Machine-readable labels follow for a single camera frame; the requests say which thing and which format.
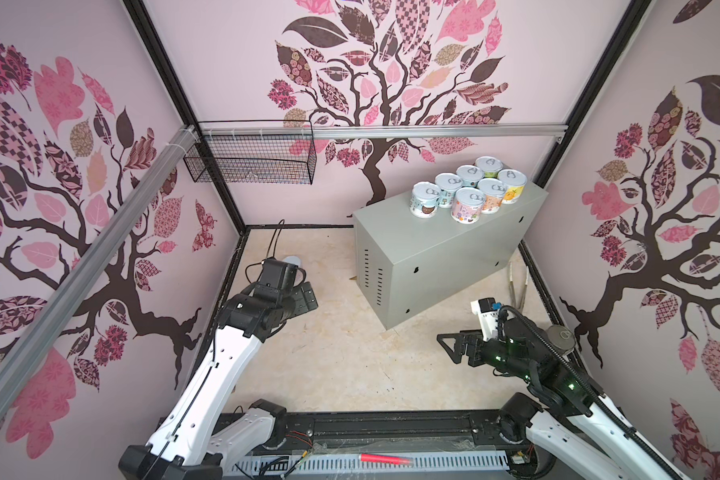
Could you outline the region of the dark grey label can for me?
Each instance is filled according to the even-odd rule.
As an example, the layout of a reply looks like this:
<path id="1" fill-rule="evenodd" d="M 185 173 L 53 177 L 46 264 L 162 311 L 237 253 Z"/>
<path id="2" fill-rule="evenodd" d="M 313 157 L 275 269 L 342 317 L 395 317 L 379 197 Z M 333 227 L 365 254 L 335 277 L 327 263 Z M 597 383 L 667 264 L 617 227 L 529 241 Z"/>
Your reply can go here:
<path id="1" fill-rule="evenodd" d="M 569 355 L 576 347 L 573 332 L 563 325 L 551 325 L 545 331 L 550 344 L 561 355 Z"/>

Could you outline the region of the pink orange label can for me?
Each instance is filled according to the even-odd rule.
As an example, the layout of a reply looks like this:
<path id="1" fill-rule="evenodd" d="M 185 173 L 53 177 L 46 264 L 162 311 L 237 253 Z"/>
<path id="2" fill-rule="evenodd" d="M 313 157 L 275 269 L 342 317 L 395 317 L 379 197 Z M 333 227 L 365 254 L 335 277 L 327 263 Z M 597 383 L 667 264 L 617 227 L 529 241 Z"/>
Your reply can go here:
<path id="1" fill-rule="evenodd" d="M 461 224 L 476 223 L 482 213 L 486 195 L 472 187 L 460 188 L 455 192 L 450 215 Z"/>

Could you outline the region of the grey blue label can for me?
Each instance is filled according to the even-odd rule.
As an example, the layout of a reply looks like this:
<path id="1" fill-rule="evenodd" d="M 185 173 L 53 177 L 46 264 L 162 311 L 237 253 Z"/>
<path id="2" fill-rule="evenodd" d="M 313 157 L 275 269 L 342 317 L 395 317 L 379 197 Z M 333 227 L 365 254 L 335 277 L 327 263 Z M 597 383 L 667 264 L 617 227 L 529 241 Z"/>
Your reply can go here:
<path id="1" fill-rule="evenodd" d="M 411 191 L 410 212 L 422 219 L 428 219 L 435 215 L 441 189 L 432 182 L 418 182 Z"/>

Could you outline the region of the orange red label can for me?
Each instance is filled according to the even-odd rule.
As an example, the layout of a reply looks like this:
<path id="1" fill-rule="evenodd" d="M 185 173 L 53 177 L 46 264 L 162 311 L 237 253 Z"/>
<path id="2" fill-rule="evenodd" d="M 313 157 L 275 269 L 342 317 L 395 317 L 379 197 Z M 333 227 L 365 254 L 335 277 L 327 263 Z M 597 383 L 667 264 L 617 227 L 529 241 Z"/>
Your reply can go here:
<path id="1" fill-rule="evenodd" d="M 485 202 L 482 206 L 483 214 L 494 214 L 499 211 L 507 185 L 497 178 L 483 178 L 477 183 L 477 188 L 484 194 Z"/>

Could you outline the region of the light blue label can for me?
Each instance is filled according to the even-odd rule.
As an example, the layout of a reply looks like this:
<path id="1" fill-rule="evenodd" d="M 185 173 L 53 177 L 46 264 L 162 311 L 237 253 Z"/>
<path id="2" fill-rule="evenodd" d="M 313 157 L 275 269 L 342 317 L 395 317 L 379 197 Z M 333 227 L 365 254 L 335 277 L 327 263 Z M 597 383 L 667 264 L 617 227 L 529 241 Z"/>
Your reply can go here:
<path id="1" fill-rule="evenodd" d="M 450 208 L 455 193 L 463 186 L 462 178 L 455 173 L 441 173 L 435 177 L 435 184 L 440 189 L 438 207 Z"/>

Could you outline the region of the yellow label can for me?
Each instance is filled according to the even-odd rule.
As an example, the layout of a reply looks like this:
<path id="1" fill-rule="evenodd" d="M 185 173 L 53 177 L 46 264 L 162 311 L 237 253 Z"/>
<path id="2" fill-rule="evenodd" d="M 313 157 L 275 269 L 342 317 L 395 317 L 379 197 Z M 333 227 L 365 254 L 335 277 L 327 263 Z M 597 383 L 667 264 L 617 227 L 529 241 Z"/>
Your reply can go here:
<path id="1" fill-rule="evenodd" d="M 503 169 L 498 173 L 497 179 L 501 181 L 506 191 L 502 203 L 505 205 L 514 204 L 522 195 L 527 184 L 527 176 L 515 169 Z"/>

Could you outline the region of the teal white label can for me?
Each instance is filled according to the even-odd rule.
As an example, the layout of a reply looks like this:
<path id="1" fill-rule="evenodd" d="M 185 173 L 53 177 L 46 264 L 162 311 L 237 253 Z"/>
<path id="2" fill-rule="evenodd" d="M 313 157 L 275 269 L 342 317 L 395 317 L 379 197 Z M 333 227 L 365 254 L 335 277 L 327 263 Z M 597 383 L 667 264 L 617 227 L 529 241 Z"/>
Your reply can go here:
<path id="1" fill-rule="evenodd" d="M 485 177 L 484 171 L 475 165 L 459 166 L 456 175 L 461 179 L 463 188 L 476 188 Z"/>

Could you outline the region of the green label can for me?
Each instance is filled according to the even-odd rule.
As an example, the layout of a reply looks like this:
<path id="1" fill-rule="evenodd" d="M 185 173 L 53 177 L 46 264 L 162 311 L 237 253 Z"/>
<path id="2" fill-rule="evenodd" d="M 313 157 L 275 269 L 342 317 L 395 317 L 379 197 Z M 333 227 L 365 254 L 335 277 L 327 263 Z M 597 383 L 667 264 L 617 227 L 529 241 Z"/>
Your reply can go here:
<path id="1" fill-rule="evenodd" d="M 485 178 L 497 178 L 504 164 L 498 158 L 492 156 L 481 156 L 475 160 L 475 166 L 479 168 Z"/>

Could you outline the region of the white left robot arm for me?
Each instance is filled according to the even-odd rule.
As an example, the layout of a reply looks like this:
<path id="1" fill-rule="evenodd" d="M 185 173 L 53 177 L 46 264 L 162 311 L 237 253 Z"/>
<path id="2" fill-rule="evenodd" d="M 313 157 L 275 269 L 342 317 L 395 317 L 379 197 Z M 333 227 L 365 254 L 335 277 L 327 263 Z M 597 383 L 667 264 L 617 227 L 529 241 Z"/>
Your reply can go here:
<path id="1" fill-rule="evenodd" d="M 269 257 L 261 266 L 258 278 L 219 311 L 211 345 L 172 411 L 145 444 L 125 450 L 118 464 L 125 478 L 221 479 L 252 450 L 284 443 L 287 411 L 266 400 L 217 425 L 265 341 L 318 306 L 299 258 Z"/>

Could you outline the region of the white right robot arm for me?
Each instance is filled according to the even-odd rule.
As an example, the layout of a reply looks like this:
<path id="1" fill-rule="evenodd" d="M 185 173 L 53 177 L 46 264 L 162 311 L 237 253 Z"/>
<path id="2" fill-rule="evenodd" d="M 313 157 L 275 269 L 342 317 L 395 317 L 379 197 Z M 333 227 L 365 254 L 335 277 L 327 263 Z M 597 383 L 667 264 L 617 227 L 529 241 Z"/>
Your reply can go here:
<path id="1" fill-rule="evenodd" d="M 525 382 L 527 391 L 513 395 L 498 414 L 497 429 L 507 442 L 539 446 L 585 479 L 684 478 L 567 360 L 567 348 L 518 310 L 503 306 L 478 330 L 436 339 L 455 364 L 490 366 Z"/>

